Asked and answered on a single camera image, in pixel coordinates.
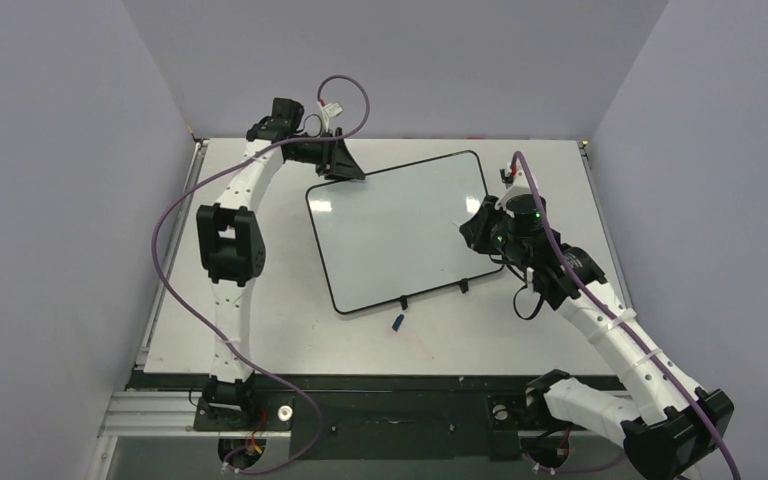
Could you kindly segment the blue marker cap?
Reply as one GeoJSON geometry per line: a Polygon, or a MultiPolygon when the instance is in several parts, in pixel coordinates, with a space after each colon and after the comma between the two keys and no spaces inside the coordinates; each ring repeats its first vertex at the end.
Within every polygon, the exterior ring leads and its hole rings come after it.
{"type": "Polygon", "coordinates": [[[392,324],[392,326],[391,326],[391,329],[392,329],[394,332],[397,332],[397,331],[400,329],[400,327],[401,327],[401,325],[402,325],[402,323],[403,323],[403,321],[404,321],[404,318],[405,318],[405,315],[404,315],[404,314],[400,314],[400,315],[398,315],[398,316],[396,317],[396,319],[394,320],[394,322],[393,322],[393,324],[392,324]]]}

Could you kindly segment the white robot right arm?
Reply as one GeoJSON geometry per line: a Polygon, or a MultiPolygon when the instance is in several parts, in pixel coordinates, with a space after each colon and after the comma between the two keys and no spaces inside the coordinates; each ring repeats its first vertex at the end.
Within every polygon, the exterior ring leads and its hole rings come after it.
{"type": "Polygon", "coordinates": [[[622,306],[604,271],[547,229],[545,201],[522,194],[469,201],[459,231],[473,251],[519,274],[525,288],[573,325],[617,376],[620,398],[562,370],[531,381],[526,418],[538,427],[578,426],[622,448],[646,479],[674,479],[723,449],[734,404],[685,374],[622,306]]]}

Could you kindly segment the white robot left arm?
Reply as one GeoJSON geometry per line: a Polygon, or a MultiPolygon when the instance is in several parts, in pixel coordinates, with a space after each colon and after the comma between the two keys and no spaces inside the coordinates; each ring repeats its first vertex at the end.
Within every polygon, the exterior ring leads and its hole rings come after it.
{"type": "Polygon", "coordinates": [[[303,106],[276,98],[272,112],[246,134],[244,166],[211,204],[196,212],[199,256],[211,282],[214,326],[219,330],[214,357],[199,402],[200,409],[232,429],[245,430],[259,420],[250,356],[250,308],[255,280],[266,262],[265,241],[256,211],[285,161],[313,165],[326,180],[362,180],[342,138],[330,126],[343,111],[338,102],[319,103],[320,131],[301,131],[303,106]]]}

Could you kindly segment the white whiteboard black frame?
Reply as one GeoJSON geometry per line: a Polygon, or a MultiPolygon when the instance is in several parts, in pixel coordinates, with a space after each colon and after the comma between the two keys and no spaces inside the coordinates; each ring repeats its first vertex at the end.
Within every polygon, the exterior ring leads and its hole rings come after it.
{"type": "Polygon", "coordinates": [[[487,195],[478,154],[462,150],[323,183],[305,194],[334,310],[349,315],[501,271],[470,250],[466,222],[487,195]]]}

